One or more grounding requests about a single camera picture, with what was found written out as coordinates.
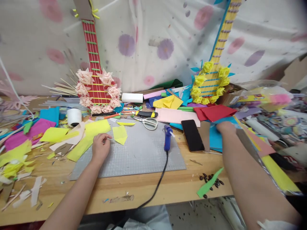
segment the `person's right hand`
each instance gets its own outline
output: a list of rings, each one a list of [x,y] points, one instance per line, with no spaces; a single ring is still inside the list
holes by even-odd
[[[229,121],[217,124],[216,128],[222,134],[236,134],[236,127]]]
[[[111,142],[108,138],[112,138],[109,134],[98,134],[94,137],[92,146],[92,162],[102,165],[110,151]]]

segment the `smartphone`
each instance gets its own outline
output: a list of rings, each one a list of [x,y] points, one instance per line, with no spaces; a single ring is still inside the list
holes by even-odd
[[[194,120],[181,121],[183,132],[185,133],[185,139],[188,143],[189,150],[193,151],[204,151],[205,147],[202,143],[201,136],[198,132]]]

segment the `gray cutting mat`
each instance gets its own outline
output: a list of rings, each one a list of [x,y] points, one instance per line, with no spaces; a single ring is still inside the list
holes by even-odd
[[[112,127],[119,126],[110,120]],[[147,130],[143,123],[137,120],[119,119],[117,121],[135,123],[125,126],[128,138],[125,145],[111,139],[111,149],[101,168],[98,177],[114,177],[143,173],[162,172],[166,162],[164,151],[164,124],[159,122],[154,131]],[[80,157],[71,174],[70,180],[76,180],[92,158],[92,146]],[[169,161],[166,171],[186,169],[176,140],[171,138]]]

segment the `white cloth backdrop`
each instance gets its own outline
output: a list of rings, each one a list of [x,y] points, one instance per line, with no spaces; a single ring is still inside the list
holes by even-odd
[[[225,0],[93,0],[101,66],[124,92],[180,79],[207,61]],[[67,79],[70,49],[78,65],[88,56],[73,0],[0,0],[0,56],[20,94],[48,95]],[[307,51],[303,1],[248,0],[240,7],[221,64],[232,63],[231,82],[267,78]]]

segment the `yellow paper flower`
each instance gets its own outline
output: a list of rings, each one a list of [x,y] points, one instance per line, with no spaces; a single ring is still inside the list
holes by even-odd
[[[213,62],[205,62],[204,66],[203,66],[203,70],[205,71],[205,73],[209,73],[213,67]]]
[[[194,102],[194,103],[200,104],[200,103],[201,103],[201,100],[202,100],[202,97],[201,97],[201,96],[194,96],[194,97],[193,97],[193,102]]]
[[[206,80],[207,80],[207,78],[205,78],[205,75],[201,74],[201,75],[198,75],[195,78],[194,84],[197,85],[197,86],[201,86],[204,83],[204,81],[206,81]]]
[[[229,85],[230,82],[230,78],[226,77],[226,78],[222,78],[220,86],[226,86]]]
[[[193,87],[192,89],[191,89],[191,95],[192,96],[198,96],[199,94],[201,93],[201,90],[200,90],[200,88],[198,88],[198,87]]]
[[[209,99],[208,99],[208,98],[206,98],[206,97],[203,97],[203,98],[202,98],[202,100],[201,100],[201,104],[206,105],[206,104],[209,104],[209,103],[210,103],[210,101],[209,101]]]
[[[211,104],[215,103],[218,100],[218,96],[213,96],[209,98]]]
[[[218,77],[219,78],[228,77],[229,73],[230,73],[230,69],[228,67],[221,68],[218,72]]]
[[[219,97],[219,96],[222,96],[224,94],[224,87],[220,87],[217,89],[216,91],[216,95]]]

